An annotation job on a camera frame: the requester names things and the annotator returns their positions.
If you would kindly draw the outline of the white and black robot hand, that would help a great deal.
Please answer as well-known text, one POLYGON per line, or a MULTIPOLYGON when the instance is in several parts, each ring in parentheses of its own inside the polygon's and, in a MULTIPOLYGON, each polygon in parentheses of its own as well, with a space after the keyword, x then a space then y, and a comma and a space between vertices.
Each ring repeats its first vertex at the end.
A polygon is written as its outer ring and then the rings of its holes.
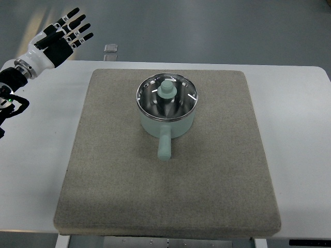
POLYGON ((58 67, 75 49, 93 37, 93 33, 86 33, 91 25, 82 25, 86 15, 77 16, 79 11, 78 7, 71 10, 30 41, 27 52, 19 59, 24 61, 32 76, 58 67))

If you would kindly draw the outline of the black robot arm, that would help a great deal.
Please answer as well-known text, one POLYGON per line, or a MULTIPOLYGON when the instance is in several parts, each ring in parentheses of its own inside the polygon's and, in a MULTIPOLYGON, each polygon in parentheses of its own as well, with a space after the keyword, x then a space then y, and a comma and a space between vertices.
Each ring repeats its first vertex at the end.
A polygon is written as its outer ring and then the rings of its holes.
POLYGON ((14 62, 14 67, 1 71, 1 125, 28 108, 29 101, 14 93, 24 87, 32 76, 31 66, 21 59, 14 62))

